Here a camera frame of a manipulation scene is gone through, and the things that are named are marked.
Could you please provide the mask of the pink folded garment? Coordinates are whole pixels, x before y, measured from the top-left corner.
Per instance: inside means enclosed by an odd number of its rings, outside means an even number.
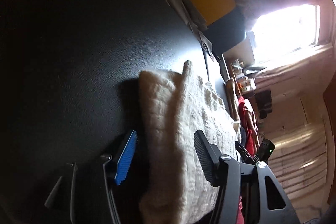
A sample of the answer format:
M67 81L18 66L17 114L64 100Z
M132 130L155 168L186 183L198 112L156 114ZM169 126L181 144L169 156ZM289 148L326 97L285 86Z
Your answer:
M252 130L252 137L254 138L256 143L259 143L257 120L256 120L255 113L251 105L246 107L246 112L247 112L246 114L247 123L248 123L249 128Z

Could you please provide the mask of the red knitted garment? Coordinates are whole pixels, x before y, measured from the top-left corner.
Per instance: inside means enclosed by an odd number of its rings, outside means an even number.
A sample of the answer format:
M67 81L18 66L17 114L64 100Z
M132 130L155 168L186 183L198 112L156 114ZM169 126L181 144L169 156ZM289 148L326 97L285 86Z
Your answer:
M241 124L241 145L250 153L251 156L254 156L258 151L259 143L256 143L254 138L252 137L252 130L248 126L246 116L246 107L251 105L251 103L248 99L244 99L242 96L239 97L238 101Z

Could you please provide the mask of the beige folded sweater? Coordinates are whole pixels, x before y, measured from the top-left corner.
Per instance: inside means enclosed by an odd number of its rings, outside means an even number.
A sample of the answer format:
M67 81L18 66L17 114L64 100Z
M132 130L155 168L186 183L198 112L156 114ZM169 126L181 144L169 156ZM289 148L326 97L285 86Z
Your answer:
M235 91L235 82L233 78L226 81L226 96L231 117L234 121L240 121L239 101Z

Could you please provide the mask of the pink floral curtain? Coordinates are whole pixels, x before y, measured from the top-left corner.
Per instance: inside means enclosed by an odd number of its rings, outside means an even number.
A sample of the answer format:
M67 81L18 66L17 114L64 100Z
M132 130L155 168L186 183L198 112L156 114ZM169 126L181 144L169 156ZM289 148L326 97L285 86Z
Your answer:
M235 0L254 42L258 90L321 94L335 63L331 0Z

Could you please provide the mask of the cluttered wooden side shelf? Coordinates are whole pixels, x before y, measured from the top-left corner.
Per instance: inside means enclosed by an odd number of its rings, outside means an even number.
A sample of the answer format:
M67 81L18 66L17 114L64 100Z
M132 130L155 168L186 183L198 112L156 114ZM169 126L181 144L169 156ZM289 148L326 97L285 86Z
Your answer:
M259 118L265 119L272 112L272 93L269 89L257 89L252 78L257 71L243 68L243 62L235 59L230 62L229 72L234 78L238 95L244 99L251 98L257 107Z

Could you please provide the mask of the white knitted sweater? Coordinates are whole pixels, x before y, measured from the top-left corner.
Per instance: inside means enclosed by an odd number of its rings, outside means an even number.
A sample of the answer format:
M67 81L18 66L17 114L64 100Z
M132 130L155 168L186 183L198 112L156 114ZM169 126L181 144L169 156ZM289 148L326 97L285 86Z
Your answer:
M196 223L213 210L218 190L206 180L194 147L202 130L223 154L237 158L240 131L212 85L191 61L182 73L141 71L139 96L150 166L139 208L145 223Z

